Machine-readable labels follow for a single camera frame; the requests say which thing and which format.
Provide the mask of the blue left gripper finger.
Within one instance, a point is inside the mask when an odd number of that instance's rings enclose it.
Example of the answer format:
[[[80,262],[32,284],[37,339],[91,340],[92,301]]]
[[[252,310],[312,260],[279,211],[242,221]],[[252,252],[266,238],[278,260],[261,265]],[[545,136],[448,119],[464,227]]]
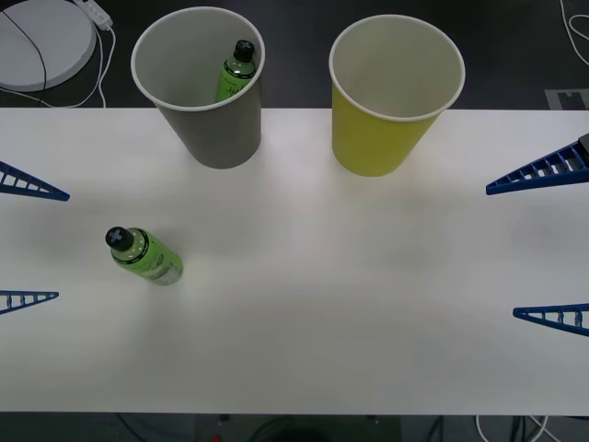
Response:
[[[67,202],[70,195],[23,170],[1,162],[1,193]]]
[[[41,303],[53,300],[58,296],[58,292],[2,290],[0,292],[0,314],[4,315],[10,312],[21,310],[23,308],[36,306]]]

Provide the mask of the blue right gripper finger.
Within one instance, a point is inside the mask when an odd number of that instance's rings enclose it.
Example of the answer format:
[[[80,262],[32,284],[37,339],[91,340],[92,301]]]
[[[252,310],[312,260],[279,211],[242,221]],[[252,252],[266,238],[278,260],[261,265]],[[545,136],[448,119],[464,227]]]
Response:
[[[513,316],[562,332],[588,335],[588,304],[515,308]]]
[[[588,134],[492,181],[487,195],[588,182]]]

